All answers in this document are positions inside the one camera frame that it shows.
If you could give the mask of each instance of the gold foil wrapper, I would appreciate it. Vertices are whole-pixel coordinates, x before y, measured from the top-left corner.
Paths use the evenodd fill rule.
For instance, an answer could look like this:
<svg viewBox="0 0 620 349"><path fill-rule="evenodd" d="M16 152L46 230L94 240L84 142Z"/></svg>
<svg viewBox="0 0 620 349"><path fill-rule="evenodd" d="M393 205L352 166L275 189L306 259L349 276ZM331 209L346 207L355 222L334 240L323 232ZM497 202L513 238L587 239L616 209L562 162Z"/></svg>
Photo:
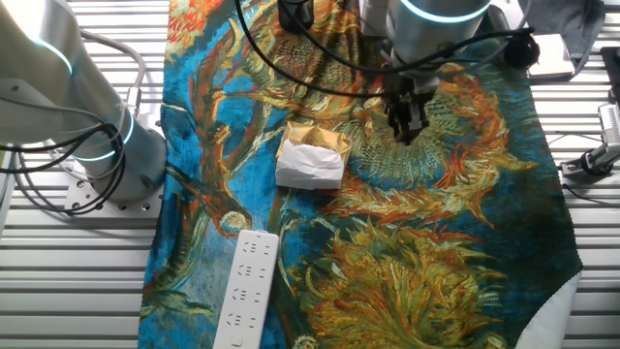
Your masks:
<svg viewBox="0 0 620 349"><path fill-rule="evenodd" d="M322 129L318 126L289 121L284 130L284 135L282 135L282 141L280 142L278 152L275 154L276 161L280 158L285 140L289 140L291 143L303 143L334 150L340 154L345 166L347 165L347 160L349 160L349 154L351 153L351 139L347 135Z"/></svg>

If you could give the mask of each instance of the white power strip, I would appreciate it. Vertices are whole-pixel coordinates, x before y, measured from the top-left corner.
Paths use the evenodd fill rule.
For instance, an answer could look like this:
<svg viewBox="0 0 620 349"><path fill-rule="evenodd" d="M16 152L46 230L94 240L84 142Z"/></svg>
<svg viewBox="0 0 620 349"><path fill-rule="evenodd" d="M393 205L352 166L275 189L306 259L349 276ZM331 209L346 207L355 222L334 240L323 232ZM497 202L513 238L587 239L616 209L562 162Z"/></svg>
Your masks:
<svg viewBox="0 0 620 349"><path fill-rule="evenodd" d="M232 258L213 349L258 349L263 335L279 237L241 231Z"/></svg>

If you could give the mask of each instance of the metal grating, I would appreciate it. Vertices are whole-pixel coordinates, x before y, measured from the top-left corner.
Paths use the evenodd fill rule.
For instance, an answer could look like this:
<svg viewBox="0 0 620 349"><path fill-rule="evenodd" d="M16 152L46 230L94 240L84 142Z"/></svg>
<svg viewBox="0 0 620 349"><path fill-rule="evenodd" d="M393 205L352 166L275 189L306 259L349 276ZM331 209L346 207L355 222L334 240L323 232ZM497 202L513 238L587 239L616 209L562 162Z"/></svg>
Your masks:
<svg viewBox="0 0 620 349"><path fill-rule="evenodd" d="M620 47L620 0L605 0L603 33L586 69L570 83L534 86L536 108L556 162L574 159L598 142L598 106L609 81L599 50ZM168 1L72 1L79 23L144 55L142 123L155 128L162 98ZM111 48L87 43L108 80L124 96L137 66ZM29 166L48 160L28 157ZM58 169L35 174L39 189L59 205L69 185ZM566 192L585 271L573 304L566 349L620 348L620 174ZM136 348L144 266L155 220L61 220L14 193L0 239L0 348Z"/></svg>

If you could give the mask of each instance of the blue led ring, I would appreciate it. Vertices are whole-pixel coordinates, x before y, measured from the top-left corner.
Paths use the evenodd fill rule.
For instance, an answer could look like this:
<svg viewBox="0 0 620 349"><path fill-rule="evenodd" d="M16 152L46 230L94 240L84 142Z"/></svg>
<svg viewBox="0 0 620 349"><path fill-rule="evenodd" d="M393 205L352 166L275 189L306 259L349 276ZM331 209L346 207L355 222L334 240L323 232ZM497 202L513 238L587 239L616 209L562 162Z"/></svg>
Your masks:
<svg viewBox="0 0 620 349"><path fill-rule="evenodd" d="M488 9L488 7L491 5L491 3L488 2L481 9L465 16L437 16L418 8L416 5L410 3L408 0L400 0L400 2L403 3L403 5L405 5L405 7L414 14L437 23L461 23L464 21L468 21L484 14L486 9Z"/></svg>

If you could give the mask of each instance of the cable connector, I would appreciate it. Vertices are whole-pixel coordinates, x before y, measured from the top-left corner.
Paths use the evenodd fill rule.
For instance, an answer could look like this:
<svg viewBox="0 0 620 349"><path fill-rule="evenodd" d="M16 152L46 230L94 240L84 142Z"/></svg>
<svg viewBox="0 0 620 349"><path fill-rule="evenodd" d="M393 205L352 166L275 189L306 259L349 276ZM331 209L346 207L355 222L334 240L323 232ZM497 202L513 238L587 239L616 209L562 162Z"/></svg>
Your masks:
<svg viewBox="0 0 620 349"><path fill-rule="evenodd" d="M142 99L142 90L139 87L130 87L127 92L127 108L132 116L138 117L140 113L140 101Z"/></svg>

